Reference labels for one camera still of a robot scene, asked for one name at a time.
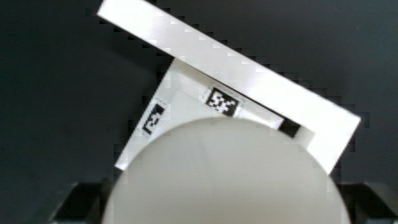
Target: white round object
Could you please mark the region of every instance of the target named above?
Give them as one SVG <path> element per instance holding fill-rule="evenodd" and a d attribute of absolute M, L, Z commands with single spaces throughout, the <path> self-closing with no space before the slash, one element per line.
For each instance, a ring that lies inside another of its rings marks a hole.
<path fill-rule="evenodd" d="M 103 224 L 348 224 L 326 173 L 291 138 L 257 123 L 199 120 L 142 150 Z"/>

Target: qr code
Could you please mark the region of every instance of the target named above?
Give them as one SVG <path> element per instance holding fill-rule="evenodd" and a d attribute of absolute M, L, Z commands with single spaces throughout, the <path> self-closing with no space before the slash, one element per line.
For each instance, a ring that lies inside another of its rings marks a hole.
<path fill-rule="evenodd" d="M 165 111 L 165 108 L 156 104 L 145 119 L 143 127 L 142 127 L 142 130 L 145 131 L 149 135 L 152 134 L 163 111 Z"/>
<path fill-rule="evenodd" d="M 234 115 L 238 103 L 238 100 L 216 88 L 213 88 L 206 105 L 229 117 Z"/>

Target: white panel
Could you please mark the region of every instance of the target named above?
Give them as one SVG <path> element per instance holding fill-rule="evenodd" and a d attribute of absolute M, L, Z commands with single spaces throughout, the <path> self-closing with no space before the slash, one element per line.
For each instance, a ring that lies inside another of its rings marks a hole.
<path fill-rule="evenodd" d="M 106 0 L 97 15 L 314 132 L 307 150 L 330 172 L 360 118 L 145 1 Z"/>

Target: dark background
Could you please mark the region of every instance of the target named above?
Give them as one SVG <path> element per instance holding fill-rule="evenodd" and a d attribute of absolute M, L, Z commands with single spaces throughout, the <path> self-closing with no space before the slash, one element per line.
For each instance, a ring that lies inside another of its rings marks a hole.
<path fill-rule="evenodd" d="M 113 160 L 170 63 L 99 24 L 99 3 L 0 1 L 3 224 L 30 222 L 69 183 L 113 179 Z M 398 1 L 154 4 L 362 116 L 332 177 L 382 182 L 398 192 Z"/>

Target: black surface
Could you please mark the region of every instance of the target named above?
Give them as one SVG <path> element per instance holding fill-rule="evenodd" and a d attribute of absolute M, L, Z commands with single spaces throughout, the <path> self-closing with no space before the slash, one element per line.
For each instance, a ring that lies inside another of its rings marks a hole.
<path fill-rule="evenodd" d="M 351 224 L 392 224 L 398 214 L 366 184 L 337 185 Z"/>
<path fill-rule="evenodd" d="M 158 1 L 202 32 L 366 115 L 335 180 L 398 191 L 398 2 Z M 65 184 L 113 176 L 170 62 L 99 24 L 99 1 L 1 1 L 0 220 L 26 223 Z"/>

